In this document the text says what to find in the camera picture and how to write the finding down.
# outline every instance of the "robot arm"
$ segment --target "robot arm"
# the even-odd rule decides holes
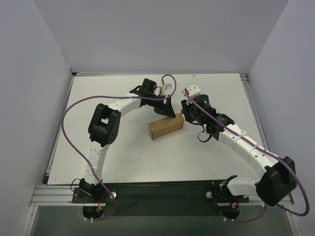
[[[236,136],[214,122],[189,99],[181,102],[183,107],[182,113],[185,115],[186,121],[201,125],[204,132],[232,148],[244,158],[244,160],[250,164],[260,176],[260,178],[231,176],[222,182],[220,185],[221,188],[227,189],[229,194],[233,196],[247,195],[260,197],[270,206],[275,206],[296,188],[296,181],[289,174],[288,170],[277,160],[255,149],[255,147],[263,149],[263,147],[259,146],[257,142],[247,136],[246,132],[242,131],[227,115],[217,113],[216,109],[211,107],[208,96],[200,94],[200,89],[197,85],[191,84],[187,86],[183,93],[184,95],[188,94],[194,102],[209,114],[240,135]],[[255,146],[252,147],[245,140],[241,139],[241,137],[250,140]],[[294,162],[289,157],[284,158],[283,161],[295,171]]]
[[[172,88],[170,84],[162,84],[159,87],[159,95],[156,95],[157,84],[149,79],[144,79],[141,86],[137,86],[126,95],[126,97],[131,98],[121,99],[109,105],[97,105],[88,129],[91,140],[89,161],[100,180],[102,180],[105,156],[109,146],[115,141],[118,135],[121,117],[134,109],[148,105],[152,106],[158,114],[175,118],[175,113],[171,105],[171,97],[166,99],[165,103],[163,100],[134,98],[135,96],[153,99],[165,98],[165,91]],[[103,191],[89,165],[87,165],[83,178],[80,180],[79,187],[88,195],[86,197],[91,197],[94,200],[100,199]]]

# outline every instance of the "cardboard box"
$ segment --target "cardboard box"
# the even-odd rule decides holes
[[[148,124],[151,139],[157,139],[166,134],[173,133],[183,128],[184,119],[180,113],[175,118],[166,117]]]

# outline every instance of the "white tabletop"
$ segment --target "white tabletop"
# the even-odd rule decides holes
[[[93,95],[124,96],[144,78],[160,84],[161,75],[79,76],[75,77],[68,106]],[[262,144],[239,74],[175,75],[178,90],[172,97],[175,113],[181,111],[181,91],[196,83],[201,93],[209,96],[218,113],[232,118],[248,135]],[[65,118],[65,130],[73,143],[89,155],[88,126],[98,103],[113,99],[93,99],[72,108]],[[136,109],[121,119],[119,134],[105,158],[103,182],[147,182],[225,179],[231,175],[258,177],[242,157],[224,144],[211,139],[201,143],[201,127],[184,123],[180,131],[151,140],[148,123],[161,119],[152,107]],[[84,159],[59,136],[48,184],[70,184],[81,178],[86,168]]]

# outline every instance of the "gray wall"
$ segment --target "gray wall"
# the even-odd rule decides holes
[[[272,151],[295,161],[311,213],[299,218],[315,232],[315,1],[290,0],[249,74],[250,87]],[[305,209],[294,190],[295,209]]]
[[[248,72],[288,0],[34,0],[74,72]]]
[[[0,7],[0,235],[17,236],[40,183],[71,73],[32,0]]]

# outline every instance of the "purple cable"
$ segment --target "purple cable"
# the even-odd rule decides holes
[[[223,209],[224,209],[224,208],[221,208],[221,209],[220,209],[220,211],[219,211],[219,214],[220,214],[220,215],[222,215]],[[249,223],[249,222],[251,222],[251,221],[260,219],[260,218],[265,214],[266,209],[267,209],[267,204],[264,205],[264,209],[262,210],[262,212],[261,212],[261,214],[260,214],[259,216],[255,217],[255,218],[252,218],[252,219],[248,219],[248,220],[232,220],[232,219],[229,219],[229,218],[226,218],[226,217],[225,217],[225,219],[227,219],[228,221],[231,221],[231,222],[233,222],[233,223]]]
[[[187,93],[186,93],[186,97],[196,106],[198,107],[204,114],[206,114],[208,117],[210,117],[215,123],[219,124],[220,126],[222,126],[224,129],[226,129],[227,131],[231,132],[232,134],[234,134],[235,136],[239,136],[238,133],[236,133],[235,131],[231,130],[230,128],[226,127],[224,124],[222,124],[220,121],[218,121],[216,118],[214,118],[212,115],[210,115],[206,110],[204,110],[202,107],[200,107]],[[255,144],[253,144],[251,141],[249,141],[248,139],[244,138],[243,136],[241,136],[241,139],[243,139],[245,142],[247,142],[248,144],[250,144],[251,146],[255,146]],[[268,152],[267,150],[261,149],[259,147],[255,147],[258,151],[261,151],[262,153],[265,153],[266,155],[271,156],[272,158],[275,158],[277,161],[279,161],[281,164],[284,165],[284,167],[290,172],[290,174],[293,176],[293,178],[295,179],[297,185],[300,187],[304,201],[305,201],[305,211],[303,213],[297,213],[294,212],[290,209],[285,208],[284,206],[277,204],[278,207],[280,207],[283,210],[286,210],[288,212],[290,212],[291,214],[297,215],[297,216],[306,216],[309,212],[310,212],[310,203],[309,203],[309,199],[306,195],[305,189],[301,183],[301,181],[299,180],[299,178],[296,176],[296,174],[294,173],[294,171],[278,156]]]
[[[109,216],[114,215],[114,214],[116,213],[116,211],[117,211],[117,201],[116,201],[116,199],[114,198],[114,196],[113,196],[113,194],[111,193],[111,191],[109,191],[109,189],[105,186],[105,184],[103,184],[102,181],[97,177],[97,175],[96,175],[96,173],[95,173],[95,171],[94,171],[94,168],[93,168],[92,163],[91,163],[91,162],[88,160],[88,158],[70,141],[69,137],[68,137],[67,134],[65,133],[65,130],[64,130],[64,118],[65,118],[65,115],[66,115],[66,114],[68,113],[68,111],[69,111],[72,107],[74,107],[75,105],[77,105],[77,104],[79,104],[79,103],[81,103],[81,102],[83,102],[83,101],[86,101],[86,100],[89,100],[89,99],[93,99],[93,98],[113,98],[113,99],[129,99],[129,98],[136,98],[136,99],[147,99],[147,100],[155,100],[155,101],[166,100],[166,99],[170,98],[171,96],[173,96],[173,94],[174,94],[175,91],[176,91],[176,87],[177,87],[177,83],[176,83],[176,80],[175,80],[174,76],[172,76],[172,75],[170,75],[170,74],[163,75],[163,77],[162,77],[161,80],[163,81],[163,79],[164,79],[166,76],[172,77],[172,79],[174,80],[174,84],[175,84],[175,85],[174,85],[174,90],[173,90],[173,92],[172,92],[169,96],[167,96],[167,97],[165,97],[165,98],[148,98],[148,97],[142,97],[142,96],[131,96],[131,97],[113,97],[113,96],[104,96],[104,95],[91,96],[91,97],[83,98],[83,99],[81,99],[81,100],[76,101],[75,103],[73,103],[71,106],[69,106],[69,107],[66,109],[66,111],[64,112],[64,114],[63,114],[63,116],[62,116],[62,119],[61,119],[61,129],[62,129],[62,131],[63,131],[63,135],[64,135],[65,139],[68,141],[68,143],[70,144],[70,146],[71,146],[74,150],[76,150],[76,152],[77,152],[78,154],[80,154],[80,156],[83,157],[83,159],[87,162],[87,164],[88,164],[89,167],[91,168],[91,171],[92,171],[94,177],[96,178],[96,180],[100,183],[100,185],[102,185],[102,187],[106,190],[106,192],[114,199],[114,204],[115,204],[115,209],[114,209],[114,211],[113,211],[111,214],[102,216],[102,217],[100,217],[100,218],[98,218],[98,219],[95,219],[95,220],[102,220],[102,219],[105,219],[105,218],[107,218],[107,217],[109,217]]]

